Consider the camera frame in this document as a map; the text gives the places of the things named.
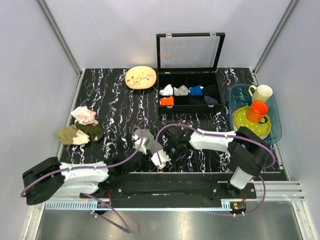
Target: olive green cloth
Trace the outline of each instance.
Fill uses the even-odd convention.
[[[90,141],[89,136],[77,129],[76,125],[62,128],[56,135],[63,145],[81,145],[87,144]]]
[[[98,124],[82,125],[79,122],[75,123],[77,129],[89,134],[93,142],[99,141],[104,136],[104,131]]]

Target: orange mug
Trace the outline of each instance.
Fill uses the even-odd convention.
[[[268,111],[268,105],[263,101],[254,101],[246,112],[246,118],[254,123],[265,124],[268,122],[268,118],[266,117]]]

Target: mug handle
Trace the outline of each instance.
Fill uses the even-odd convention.
[[[252,93],[251,89],[257,90],[257,87],[256,87],[255,85],[251,85],[251,86],[249,87],[249,93],[250,93],[250,95],[251,95],[251,97],[252,97],[254,94]]]
[[[262,119],[259,121],[260,124],[266,124],[268,122],[268,118],[266,116],[264,116]]]

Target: folded sock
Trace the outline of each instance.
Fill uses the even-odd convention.
[[[160,98],[159,101],[160,101],[160,105],[161,105],[161,106],[175,105],[175,104],[174,104],[174,97],[173,97],[173,96]]]
[[[165,86],[164,89],[159,91],[161,96],[172,96],[174,94],[174,89],[172,88],[171,84]]]
[[[201,86],[201,85],[198,85],[198,86],[195,86],[195,87],[190,87],[189,88],[189,94],[190,96],[202,96],[203,93],[202,93],[202,89],[204,87]]]
[[[190,104],[191,105],[202,105],[206,104],[205,100],[202,97],[190,97]]]
[[[189,94],[189,90],[185,85],[182,85],[179,88],[174,87],[173,89],[175,96],[187,96]]]
[[[219,98],[219,91],[216,85],[210,85],[202,89],[202,93],[205,96],[218,99]]]
[[[204,96],[204,101],[206,104],[219,104],[217,99],[212,98],[210,96]]]

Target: yellow mug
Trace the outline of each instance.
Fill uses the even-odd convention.
[[[267,85],[259,85],[258,87],[255,85],[251,85],[249,87],[249,93],[252,97],[252,103],[254,101],[261,101],[266,103],[267,100],[272,96],[273,91],[272,88]]]

